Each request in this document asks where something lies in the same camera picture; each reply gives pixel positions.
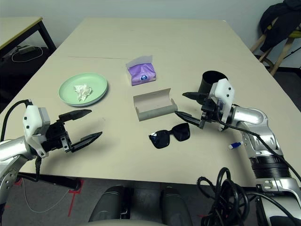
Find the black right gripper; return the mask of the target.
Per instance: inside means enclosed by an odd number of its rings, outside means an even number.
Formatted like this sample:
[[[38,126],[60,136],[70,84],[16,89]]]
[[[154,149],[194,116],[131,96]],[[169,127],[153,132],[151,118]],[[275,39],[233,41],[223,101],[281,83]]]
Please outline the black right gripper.
[[[190,123],[199,127],[200,129],[204,128],[204,124],[206,122],[220,122],[222,119],[222,113],[218,108],[218,105],[208,97],[207,93],[200,93],[200,92],[185,92],[182,94],[184,97],[187,97],[192,100],[196,100],[197,102],[203,102],[201,106],[201,118],[195,118],[191,114],[175,111],[174,113],[183,119],[185,122]]]

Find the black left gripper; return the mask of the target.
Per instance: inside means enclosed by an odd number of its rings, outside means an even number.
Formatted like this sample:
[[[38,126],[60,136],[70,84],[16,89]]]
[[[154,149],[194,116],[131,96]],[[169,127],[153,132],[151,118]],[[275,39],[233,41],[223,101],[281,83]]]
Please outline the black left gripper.
[[[63,148],[65,152],[76,152],[97,140],[103,132],[97,132],[83,137],[79,142],[71,144],[69,134],[64,127],[64,122],[77,120],[91,113],[89,109],[75,110],[59,115],[59,120],[51,124],[46,132],[46,141],[43,149],[46,153]]]

